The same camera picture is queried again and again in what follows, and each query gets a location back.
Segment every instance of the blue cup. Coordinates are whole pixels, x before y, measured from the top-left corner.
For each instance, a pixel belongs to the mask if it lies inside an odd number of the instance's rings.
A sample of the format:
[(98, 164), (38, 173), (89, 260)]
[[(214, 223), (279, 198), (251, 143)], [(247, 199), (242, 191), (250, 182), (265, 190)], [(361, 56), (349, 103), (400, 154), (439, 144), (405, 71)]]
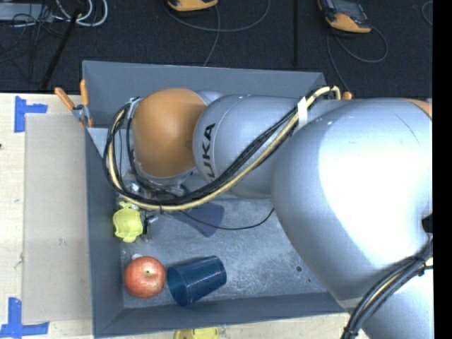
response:
[(197, 302), (226, 283), (226, 270), (217, 256), (194, 258), (167, 269), (167, 284), (181, 307)]

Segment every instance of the red apple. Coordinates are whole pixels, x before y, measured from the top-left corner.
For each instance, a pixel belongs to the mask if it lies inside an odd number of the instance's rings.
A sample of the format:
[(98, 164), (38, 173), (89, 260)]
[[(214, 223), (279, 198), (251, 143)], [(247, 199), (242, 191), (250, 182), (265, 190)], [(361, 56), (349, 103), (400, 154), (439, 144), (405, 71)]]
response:
[(151, 256), (135, 258), (124, 271), (124, 286), (127, 292), (140, 299), (149, 299), (161, 292), (166, 279), (165, 267)]

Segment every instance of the black carpet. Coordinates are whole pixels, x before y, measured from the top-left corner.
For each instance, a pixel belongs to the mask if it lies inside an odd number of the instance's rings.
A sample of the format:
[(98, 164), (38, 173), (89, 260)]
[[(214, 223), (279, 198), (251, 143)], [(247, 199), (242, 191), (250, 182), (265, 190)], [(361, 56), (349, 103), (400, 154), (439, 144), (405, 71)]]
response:
[[(55, 0), (13, 1), (44, 2), (62, 16)], [(68, 13), (78, 1), (59, 0)], [(92, 1), (99, 20), (105, 9)], [(0, 91), (45, 93), (60, 86), (78, 94), (81, 62), (97, 60), (318, 71), (355, 97), (432, 97), (433, 0), (359, 2), (374, 29), (337, 35), (316, 0), (220, 0), (217, 9), (194, 16), (170, 13), (162, 0), (107, 0), (103, 24), (75, 25), (45, 87), (69, 22), (18, 27), (2, 21)], [(85, 13), (88, 5), (82, 7)]]

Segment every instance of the orange clip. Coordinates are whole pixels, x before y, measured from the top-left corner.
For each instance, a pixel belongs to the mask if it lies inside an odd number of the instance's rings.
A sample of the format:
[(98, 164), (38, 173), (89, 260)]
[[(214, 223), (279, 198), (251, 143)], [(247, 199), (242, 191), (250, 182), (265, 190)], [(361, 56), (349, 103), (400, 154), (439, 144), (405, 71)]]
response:
[[(80, 94), (82, 96), (82, 103), (83, 105), (88, 108), (88, 105), (90, 104), (90, 98), (88, 95), (88, 89), (86, 88), (86, 81), (85, 79), (82, 79), (80, 81)], [(91, 117), (88, 117), (88, 127), (94, 126), (94, 119)]]

